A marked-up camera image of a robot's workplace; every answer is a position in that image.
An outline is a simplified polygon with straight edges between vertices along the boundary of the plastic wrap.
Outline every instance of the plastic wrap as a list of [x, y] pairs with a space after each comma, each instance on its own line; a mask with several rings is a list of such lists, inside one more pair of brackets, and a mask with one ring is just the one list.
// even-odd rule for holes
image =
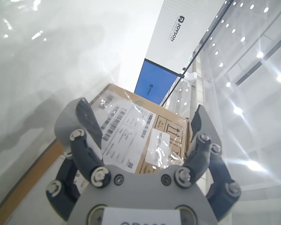
[[[89, 102], [102, 132], [105, 165], [144, 174], [183, 164], [191, 138], [188, 119], [113, 84]], [[77, 175], [74, 182], [83, 190], [85, 181]]]

